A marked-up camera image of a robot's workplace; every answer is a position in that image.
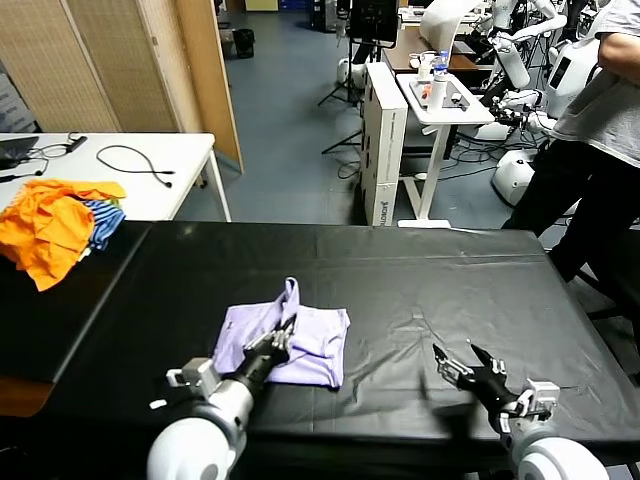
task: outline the striped cloth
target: striped cloth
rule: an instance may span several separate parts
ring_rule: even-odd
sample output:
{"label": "striped cloth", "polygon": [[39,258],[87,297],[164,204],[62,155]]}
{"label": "striped cloth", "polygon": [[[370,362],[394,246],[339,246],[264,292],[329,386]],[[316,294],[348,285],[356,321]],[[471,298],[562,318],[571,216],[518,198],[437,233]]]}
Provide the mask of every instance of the striped cloth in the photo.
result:
{"label": "striped cloth", "polygon": [[93,212],[95,221],[93,232],[89,238],[89,247],[104,250],[109,243],[109,237],[124,220],[124,213],[115,205],[102,200],[87,200],[82,203]]}

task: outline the purple cloth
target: purple cloth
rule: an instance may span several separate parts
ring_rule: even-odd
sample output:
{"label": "purple cloth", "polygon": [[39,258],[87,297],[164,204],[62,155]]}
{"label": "purple cloth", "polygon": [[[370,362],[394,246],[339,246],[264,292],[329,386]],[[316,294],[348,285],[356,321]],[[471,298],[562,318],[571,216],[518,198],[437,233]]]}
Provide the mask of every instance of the purple cloth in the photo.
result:
{"label": "purple cloth", "polygon": [[347,311],[300,305],[298,281],[291,277],[274,302],[229,307],[213,353],[218,373],[235,371],[244,359],[243,348],[247,343],[273,330],[281,318],[290,318],[294,313],[297,317],[291,337],[291,358],[271,372],[269,381],[341,387],[344,342],[351,323]]}

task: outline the white table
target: white table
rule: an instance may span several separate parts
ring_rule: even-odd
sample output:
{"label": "white table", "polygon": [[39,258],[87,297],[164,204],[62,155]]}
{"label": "white table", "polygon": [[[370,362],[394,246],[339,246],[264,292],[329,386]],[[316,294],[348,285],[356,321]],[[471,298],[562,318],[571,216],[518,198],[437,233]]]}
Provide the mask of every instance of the white table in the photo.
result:
{"label": "white table", "polygon": [[411,201],[411,207],[413,208],[416,220],[401,220],[398,222],[398,226],[447,228],[450,227],[450,225],[446,220],[430,220],[429,210],[431,209],[433,195],[436,191],[438,176],[442,169],[444,152],[447,148],[447,138],[451,131],[451,125],[482,125],[493,122],[494,118],[493,115],[489,113],[489,110],[482,105],[467,89],[467,87],[462,85],[460,80],[458,80],[454,75],[450,75],[451,82],[467,102],[469,102],[469,106],[464,111],[460,108],[443,108],[438,112],[429,113],[426,109],[422,108],[418,99],[411,90],[410,83],[415,82],[417,77],[417,75],[410,73],[400,74],[396,75],[396,81],[400,85],[400,89],[407,99],[407,102],[409,102],[409,105],[411,105],[411,109],[418,118],[418,121],[423,125],[435,127],[433,129],[425,128],[423,129],[423,133],[428,135],[430,133],[437,132],[437,137],[435,144],[433,145],[431,161],[427,171],[427,178],[422,189],[422,195],[418,193],[415,179],[413,177],[402,178],[407,189],[407,194],[409,195],[409,200]]}
{"label": "white table", "polygon": [[[231,221],[227,198],[220,178],[220,170],[213,153],[214,136],[210,133],[81,133],[87,141],[74,152],[52,159],[41,177],[23,177],[0,183],[0,210],[8,206],[20,187],[35,178],[61,180],[117,182],[127,193],[122,209],[129,220],[172,220],[184,202],[189,190],[204,170],[209,186],[216,191],[227,222]],[[35,148],[54,143],[66,143],[66,133],[0,134],[0,140],[38,136]],[[154,170],[173,170],[173,175],[159,174],[163,181],[171,182],[167,188],[151,173],[123,173],[113,170],[96,159],[96,153],[109,145],[125,145],[144,153],[153,163]],[[149,170],[149,165],[137,153],[123,148],[110,149],[101,158],[114,167],[127,170]],[[33,173],[44,168],[44,162],[32,161],[12,170],[1,170],[2,175]]]}

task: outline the person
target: person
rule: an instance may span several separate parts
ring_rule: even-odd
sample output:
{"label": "person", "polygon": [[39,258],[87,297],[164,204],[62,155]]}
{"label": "person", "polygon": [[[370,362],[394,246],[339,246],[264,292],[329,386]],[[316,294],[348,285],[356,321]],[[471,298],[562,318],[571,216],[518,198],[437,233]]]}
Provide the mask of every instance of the person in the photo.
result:
{"label": "person", "polygon": [[549,252],[565,281],[640,216],[640,0],[612,0],[598,29],[602,71],[567,107],[505,229],[540,236],[580,200]]}

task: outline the orange shirt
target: orange shirt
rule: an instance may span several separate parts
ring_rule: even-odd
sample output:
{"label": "orange shirt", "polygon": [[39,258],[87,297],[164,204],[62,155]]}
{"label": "orange shirt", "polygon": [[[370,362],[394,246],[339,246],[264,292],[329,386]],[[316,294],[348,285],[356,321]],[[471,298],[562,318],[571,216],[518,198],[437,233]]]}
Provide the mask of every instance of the orange shirt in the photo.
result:
{"label": "orange shirt", "polygon": [[115,182],[31,180],[0,213],[0,254],[26,270],[38,291],[62,280],[89,243],[93,214],[78,199],[124,198]]}

